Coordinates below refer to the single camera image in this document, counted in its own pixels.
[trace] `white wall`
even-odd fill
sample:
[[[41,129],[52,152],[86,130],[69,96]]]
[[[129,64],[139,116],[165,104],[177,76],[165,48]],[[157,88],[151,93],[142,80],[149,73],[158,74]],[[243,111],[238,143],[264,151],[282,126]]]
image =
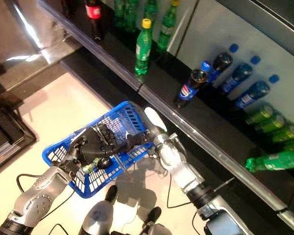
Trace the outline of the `white wall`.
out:
[[[139,7],[137,12],[137,20],[136,25],[138,28],[141,28],[142,25],[142,19],[144,16],[144,7],[147,0],[139,0]],[[114,3],[113,0],[102,0],[103,3],[107,4],[109,7],[114,9]],[[158,13],[155,20],[155,25],[153,27],[153,40],[156,42],[158,41],[162,19],[166,11],[169,9],[171,0],[158,0]],[[176,51],[178,49],[178,45],[181,42],[183,33],[185,31],[185,28],[187,26],[187,23],[191,17],[192,10],[195,6],[196,0],[181,0],[180,5],[177,9],[177,19],[176,19],[176,25],[174,33],[171,36],[172,43],[169,44],[169,52],[173,55],[176,54]]]
[[[212,62],[232,43],[237,43],[240,49],[234,55],[233,65],[214,85],[224,81],[240,62],[248,62],[253,55],[259,55],[262,60],[254,67],[254,74],[229,98],[236,98],[255,81],[277,74],[280,81],[272,85],[271,92],[246,111],[252,110],[260,101],[267,101],[294,122],[294,57],[217,1],[200,0],[177,58],[195,69],[203,60]]]

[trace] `coca-cola bottle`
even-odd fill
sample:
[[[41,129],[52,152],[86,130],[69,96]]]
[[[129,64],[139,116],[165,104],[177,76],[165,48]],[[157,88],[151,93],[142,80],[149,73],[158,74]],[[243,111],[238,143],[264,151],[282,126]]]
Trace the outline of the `coca-cola bottle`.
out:
[[[85,0],[86,12],[92,23],[92,36],[95,40],[103,39],[101,26],[101,1]]]

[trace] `pepsi bottle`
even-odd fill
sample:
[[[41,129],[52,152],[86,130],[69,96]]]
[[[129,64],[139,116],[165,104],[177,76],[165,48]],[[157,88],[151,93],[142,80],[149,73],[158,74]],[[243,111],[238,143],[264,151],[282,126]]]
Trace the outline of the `pepsi bottle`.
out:
[[[251,58],[250,62],[253,65],[257,65],[260,62],[260,57],[255,55]],[[229,94],[234,88],[248,79],[252,73],[253,68],[249,64],[241,63],[238,65],[232,75],[218,87],[220,95]]]
[[[239,46],[233,43],[229,51],[235,53],[239,49]],[[225,71],[233,62],[232,56],[228,52],[221,53],[214,60],[213,66],[208,73],[207,84],[212,84],[217,77]]]
[[[274,84],[279,81],[279,76],[274,74],[269,78],[269,82]],[[270,87],[265,81],[258,81],[251,85],[244,93],[234,100],[236,110],[243,109],[256,100],[264,97],[270,92]]]
[[[183,85],[174,103],[178,108],[183,108],[194,97],[198,90],[207,82],[207,73],[210,69],[209,62],[202,62],[201,69],[192,71],[190,78]]]

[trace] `red label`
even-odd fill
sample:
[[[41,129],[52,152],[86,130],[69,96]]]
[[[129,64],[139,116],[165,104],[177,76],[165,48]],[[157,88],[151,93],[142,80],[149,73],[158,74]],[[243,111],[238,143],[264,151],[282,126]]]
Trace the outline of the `red label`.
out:
[[[89,18],[99,19],[101,17],[100,6],[87,6],[86,12]]]

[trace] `blue bottle cap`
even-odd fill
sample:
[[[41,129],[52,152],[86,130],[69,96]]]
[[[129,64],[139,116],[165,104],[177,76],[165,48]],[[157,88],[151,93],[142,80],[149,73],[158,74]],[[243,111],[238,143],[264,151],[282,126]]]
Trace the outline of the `blue bottle cap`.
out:
[[[278,76],[278,75],[276,75],[276,74],[274,74],[274,75],[272,75],[270,78],[269,78],[269,82],[270,83],[276,83],[277,81],[279,81],[280,80],[280,77]]]
[[[229,51],[232,53],[235,53],[237,50],[239,49],[239,45],[233,43],[230,47],[229,47]]]
[[[259,62],[260,62],[260,57],[258,55],[255,55],[253,56],[251,59],[250,59],[250,62],[253,64],[253,65],[257,65]]]
[[[204,61],[201,63],[201,70],[204,72],[209,72],[211,64],[208,61]]]

